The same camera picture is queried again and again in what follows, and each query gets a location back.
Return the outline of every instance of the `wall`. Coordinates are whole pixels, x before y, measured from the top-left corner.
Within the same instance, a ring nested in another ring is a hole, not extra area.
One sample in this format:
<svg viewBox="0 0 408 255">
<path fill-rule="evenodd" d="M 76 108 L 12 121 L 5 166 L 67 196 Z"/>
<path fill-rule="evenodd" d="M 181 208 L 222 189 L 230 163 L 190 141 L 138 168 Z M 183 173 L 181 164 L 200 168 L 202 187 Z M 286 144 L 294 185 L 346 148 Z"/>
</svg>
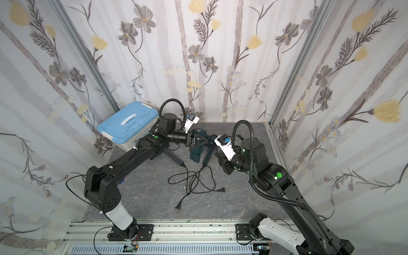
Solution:
<svg viewBox="0 0 408 255">
<path fill-rule="evenodd" d="M 53 254 L 86 205 L 65 181 L 105 163 L 114 111 L 47 1 L 0 7 L 0 253 Z"/>
<path fill-rule="evenodd" d="M 270 119 L 321 1 L 62 3 L 121 107 L 236 122 Z"/>
<path fill-rule="evenodd" d="M 273 123 L 300 191 L 356 254 L 407 249 L 407 17 L 402 0 L 336 1 Z"/>
</svg>

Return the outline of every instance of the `gray marble floor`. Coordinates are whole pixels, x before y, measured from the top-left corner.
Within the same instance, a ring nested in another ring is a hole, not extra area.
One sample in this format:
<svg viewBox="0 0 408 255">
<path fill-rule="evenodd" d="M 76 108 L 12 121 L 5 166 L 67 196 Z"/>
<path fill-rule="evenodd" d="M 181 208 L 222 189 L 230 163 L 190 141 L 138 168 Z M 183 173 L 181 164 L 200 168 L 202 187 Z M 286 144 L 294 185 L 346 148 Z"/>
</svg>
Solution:
<svg viewBox="0 0 408 255">
<path fill-rule="evenodd" d="M 234 123 L 199 122 L 194 127 L 207 130 L 207 134 L 231 134 Z M 269 161 L 276 162 L 264 124 L 253 123 L 253 128 L 255 137 L 265 145 Z M 249 137 L 248 128 L 241 125 L 237 134 L 244 138 Z M 205 148 L 199 164 L 189 159 L 188 148 L 184 145 L 174 153 L 184 160 L 189 170 L 197 171 L 202 165 L 206 150 Z M 116 147 L 111 160 L 123 153 L 124 151 Z M 183 200 L 181 210 L 176 210 L 176 205 L 186 194 L 186 184 L 182 182 L 170 185 L 167 179 L 176 173 L 185 172 L 185 169 L 162 153 L 153 160 L 143 162 L 126 176 L 125 181 L 119 185 L 122 203 L 136 219 L 239 219 L 252 218 L 258 212 L 265 213 L 271 218 L 288 217 L 276 202 L 266 200 L 252 190 L 248 184 L 247 174 L 234 171 L 231 175 L 226 175 L 214 155 L 208 165 L 213 170 L 216 189 L 225 187 L 225 193 L 191 194 Z M 208 168 L 202 171 L 200 178 L 208 187 L 213 187 Z M 200 184 L 195 189 L 204 190 Z M 104 216 L 93 207 L 88 208 L 84 220 L 95 219 L 104 219 Z"/>
</svg>

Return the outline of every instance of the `power cord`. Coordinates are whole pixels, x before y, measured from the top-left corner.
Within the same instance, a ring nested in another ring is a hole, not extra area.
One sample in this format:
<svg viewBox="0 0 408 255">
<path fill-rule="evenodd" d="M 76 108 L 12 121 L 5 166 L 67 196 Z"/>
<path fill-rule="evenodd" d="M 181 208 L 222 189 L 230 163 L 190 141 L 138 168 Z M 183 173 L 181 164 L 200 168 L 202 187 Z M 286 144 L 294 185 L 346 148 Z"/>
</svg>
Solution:
<svg viewBox="0 0 408 255">
<path fill-rule="evenodd" d="M 185 172 L 185 173 L 177 173 L 177 174 L 175 174 L 175 175 L 170 176 L 169 179 L 167 180 L 167 182 L 168 182 L 169 184 L 178 184 L 178 183 L 182 183 L 183 181 L 186 181 L 186 194 L 185 194 L 185 196 L 183 196 L 183 198 L 180 200 L 180 202 L 179 202 L 179 203 L 177 204 L 177 206 L 175 207 L 177 210 L 181 210 L 181 203 L 183 202 L 183 199 L 186 198 L 186 197 L 187 197 L 188 195 L 190 195 L 191 193 L 194 193 L 194 194 L 203 194 L 203 193 L 209 193 L 209 192 L 211 192 L 211 191 L 225 192 L 225 188 L 224 188 L 224 187 L 215 190 L 215 186 L 216 186 L 216 184 L 215 184 L 215 179 L 214 179 L 214 176 L 213 176 L 213 170 L 212 170 L 212 168 L 211 168 L 210 166 L 205 165 L 205 166 L 203 166 L 200 170 L 198 170 L 197 172 L 195 172 L 195 171 L 189 171 L 185 165 L 182 165 L 182 167 L 184 167 L 184 168 L 186 169 L 186 172 Z M 212 179 L 213 182 L 214 182 L 214 187 L 213 187 L 213 188 L 207 187 L 207 186 L 200 180 L 200 173 L 201 173 L 201 171 L 204 170 L 206 167 L 208 167 L 208 168 L 210 169 L 211 179 Z M 178 176 L 178 175 L 184 175 L 184 174 L 187 174 L 187 177 L 186 177 L 185 179 L 182 179 L 182 180 L 176 181 L 176 182 L 170 182 L 170 179 L 171 179 L 171 178 L 173 178 L 173 177 L 175 177 L 175 176 Z M 197 187 L 198 183 L 201 183 L 201 185 L 202 185 L 204 188 L 206 188 L 207 191 L 195 192 L 194 189 Z"/>
<path fill-rule="evenodd" d="M 241 244 L 240 242 L 238 242 L 238 240 L 237 240 L 237 243 L 239 243 L 240 245 L 243 245 L 243 246 L 245 246 L 245 245 L 248 245 L 248 244 L 250 244 L 253 240 L 255 240 L 255 238 L 253 238 L 252 240 L 250 240 L 249 242 L 247 242 L 246 244 Z"/>
<path fill-rule="evenodd" d="M 100 208 L 98 208 L 96 205 L 91 204 L 91 203 L 89 203 L 89 202 L 83 200 L 80 196 L 78 196 L 77 194 L 75 194 L 75 192 L 73 192 L 73 191 L 69 188 L 69 186 L 68 186 L 68 181 L 71 180 L 71 179 L 73 179 L 73 178 L 80 177 L 80 176 L 94 175 L 94 174 L 97 174 L 97 173 L 105 173 L 105 172 L 108 171 L 108 170 L 110 170 L 110 168 L 106 169 L 106 170 L 103 171 L 103 172 L 96 172 L 96 173 L 88 173 L 88 174 L 76 175 L 76 176 L 74 176 L 74 177 L 69 178 L 69 179 L 65 182 L 65 186 L 66 186 L 66 187 L 69 189 L 69 191 L 72 192 L 72 194 L 74 194 L 77 198 L 81 199 L 83 202 L 89 204 L 90 206 L 95 207 L 96 209 L 98 209 L 98 211 L 102 211 L 102 210 L 101 210 Z M 106 217 L 108 220 L 111 221 L 111 219 L 109 219 L 108 216 L 107 216 L 104 212 L 102 212 L 102 213 L 103 213 L 103 215 L 105 215 L 105 217 Z"/>
<path fill-rule="evenodd" d="M 100 254 L 99 251 L 96 249 L 96 246 L 95 246 L 95 237 L 96 237 L 96 234 L 98 234 L 98 232 L 101 231 L 101 230 L 104 229 L 104 228 L 101 228 L 100 230 L 98 230 L 98 231 L 95 233 L 95 235 L 93 236 L 93 247 L 95 248 L 96 253 L 99 254 L 99 255 L 102 255 L 102 254 Z"/>
<path fill-rule="evenodd" d="M 180 148 L 180 144 L 178 144 L 178 146 L 177 146 L 177 148 L 175 148 L 175 149 L 167 149 L 168 151 L 176 151 L 176 150 L 178 150 Z"/>
<path fill-rule="evenodd" d="M 275 221 L 277 221 L 277 220 L 281 220 L 281 221 L 285 222 L 285 223 L 289 226 L 290 230 L 293 231 L 292 227 L 291 227 L 286 221 L 284 221 L 284 220 L 282 220 L 282 219 L 276 219 L 276 220 L 274 220 L 273 222 L 275 222 Z"/>
</svg>

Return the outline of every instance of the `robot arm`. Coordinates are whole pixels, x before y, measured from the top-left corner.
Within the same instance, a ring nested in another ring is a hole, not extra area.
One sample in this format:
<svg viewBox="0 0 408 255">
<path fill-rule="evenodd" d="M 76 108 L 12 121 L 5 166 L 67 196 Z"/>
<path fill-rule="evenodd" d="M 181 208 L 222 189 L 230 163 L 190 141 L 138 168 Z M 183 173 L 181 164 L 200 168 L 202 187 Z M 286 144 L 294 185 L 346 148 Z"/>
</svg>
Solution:
<svg viewBox="0 0 408 255">
<path fill-rule="evenodd" d="M 275 240 L 296 255 L 350 255 L 352 253 L 353 245 L 348 240 L 339 239 L 327 228 L 310 208 L 287 171 L 282 166 L 269 162 L 265 146 L 253 137 L 253 134 L 251 134 L 252 141 L 247 138 L 240 146 L 234 146 L 234 131 L 233 137 L 226 134 L 208 136 L 202 129 L 188 131 L 191 125 L 197 122 L 194 115 L 190 115 L 187 121 L 183 121 L 184 130 L 175 131 L 177 116 L 172 113 L 161 115 L 162 108 L 163 106 L 160 108 L 156 131 L 151 130 L 133 150 L 115 161 L 101 168 L 93 166 L 87 171 L 87 174 L 91 175 L 86 176 L 84 195 L 112 220 L 114 225 L 109 234 L 110 240 L 111 237 L 115 237 L 116 240 L 130 241 L 139 233 L 136 220 L 121 203 L 121 194 L 117 185 L 142 162 L 147 159 L 152 160 L 163 151 L 178 164 L 183 165 L 181 160 L 177 161 L 177 156 L 166 151 L 169 143 L 174 142 L 190 147 L 190 158 L 195 162 L 200 161 L 203 147 L 209 147 L 204 165 L 208 163 L 213 149 L 219 146 L 222 152 L 216 152 L 215 155 L 223 171 L 227 175 L 235 169 L 243 173 L 251 173 L 253 176 L 252 178 L 250 176 L 250 184 L 253 189 L 261 196 L 279 202 L 301 232 L 289 231 L 273 223 L 265 215 L 258 214 L 250 221 L 253 238 L 266 237 Z M 255 185 L 266 194 L 255 188 Z"/>
</svg>

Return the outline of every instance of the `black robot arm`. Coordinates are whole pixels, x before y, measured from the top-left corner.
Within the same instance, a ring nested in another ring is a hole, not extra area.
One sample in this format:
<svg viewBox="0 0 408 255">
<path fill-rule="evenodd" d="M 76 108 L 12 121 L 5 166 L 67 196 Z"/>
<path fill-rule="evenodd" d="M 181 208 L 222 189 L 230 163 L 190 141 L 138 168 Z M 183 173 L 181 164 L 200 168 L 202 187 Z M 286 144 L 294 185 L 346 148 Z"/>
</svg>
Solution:
<svg viewBox="0 0 408 255">
<path fill-rule="evenodd" d="M 142 162 L 147 159 L 152 160 L 162 152 L 177 161 L 175 155 L 172 156 L 170 151 L 166 151 L 169 143 L 174 142 L 190 147 L 190 158 L 195 162 L 200 161 L 203 147 L 207 146 L 208 152 L 203 165 L 208 163 L 213 149 L 217 148 L 217 145 L 220 146 L 222 152 L 217 152 L 215 155 L 224 172 L 230 175 L 236 169 L 249 174 L 252 188 L 262 197 L 279 202 L 294 221 L 304 236 L 304 242 L 295 247 L 298 254 L 350 255 L 352 253 L 353 245 L 348 240 L 339 239 L 327 228 L 310 208 L 287 171 L 282 166 L 269 162 L 265 146 L 253 136 L 253 132 L 251 138 L 244 139 L 240 146 L 231 147 L 233 152 L 227 151 L 225 149 L 235 140 L 234 131 L 233 136 L 229 137 L 226 134 L 209 136 L 202 129 L 188 132 L 175 130 L 177 116 L 172 113 L 161 115 L 162 108 L 163 106 L 160 108 L 157 126 L 155 125 L 134 149 L 103 167 L 93 166 L 87 171 L 90 175 L 86 176 L 84 195 L 114 223 L 112 232 L 108 236 L 109 240 L 133 240 L 139 233 L 136 220 L 121 203 L 121 194 L 117 185 Z M 254 238 L 266 235 L 260 229 L 264 219 L 264 215 L 258 214 L 250 221 Z"/>
</svg>

